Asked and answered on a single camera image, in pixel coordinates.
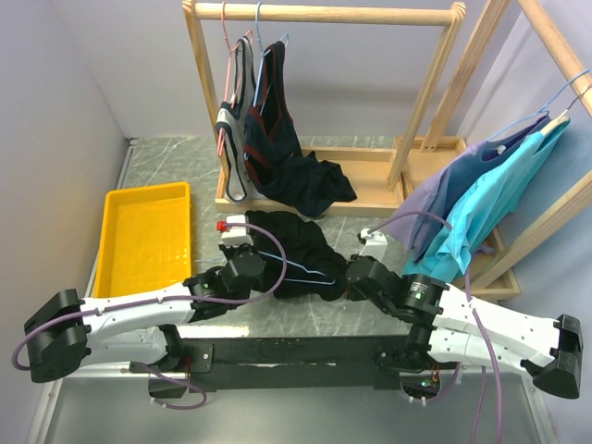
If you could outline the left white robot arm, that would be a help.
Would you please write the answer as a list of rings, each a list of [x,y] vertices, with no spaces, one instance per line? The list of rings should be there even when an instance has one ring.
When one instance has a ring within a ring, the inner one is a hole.
[[[178,327],[209,320],[252,300],[265,260],[250,245],[225,247],[226,263],[181,283],[115,298],[81,298],[61,290],[24,324],[29,361],[13,365],[34,383],[68,376],[84,366],[131,362],[166,372],[184,363]]]

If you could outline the blue wire hanger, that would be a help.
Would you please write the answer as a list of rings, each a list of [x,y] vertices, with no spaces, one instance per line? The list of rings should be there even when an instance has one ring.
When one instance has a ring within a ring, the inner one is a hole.
[[[337,284],[336,279],[330,277],[320,270],[309,269],[306,266],[293,262],[289,259],[284,261],[280,255],[267,253],[264,251],[260,251],[259,254],[266,259],[273,259],[279,261],[280,263],[286,263],[287,271],[284,279],[288,282],[319,286],[334,286]]]

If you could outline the black tank top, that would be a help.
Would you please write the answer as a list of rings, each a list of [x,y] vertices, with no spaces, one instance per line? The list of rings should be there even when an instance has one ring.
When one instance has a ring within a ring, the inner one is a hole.
[[[284,212],[248,211],[248,222],[273,234],[281,243],[287,259],[309,269],[317,269],[337,280],[334,286],[307,285],[285,279],[274,291],[277,299],[292,299],[317,294],[332,302],[346,291],[347,261],[327,243],[322,229],[314,221]]]

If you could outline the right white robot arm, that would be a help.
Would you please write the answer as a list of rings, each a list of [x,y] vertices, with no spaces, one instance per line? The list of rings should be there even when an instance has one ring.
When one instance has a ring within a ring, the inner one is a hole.
[[[371,256],[354,257],[346,281],[349,297],[409,325],[402,346],[382,354],[401,371],[484,366],[530,376],[537,389],[558,398],[580,396],[583,334],[571,315],[515,312],[425,275],[400,277]]]

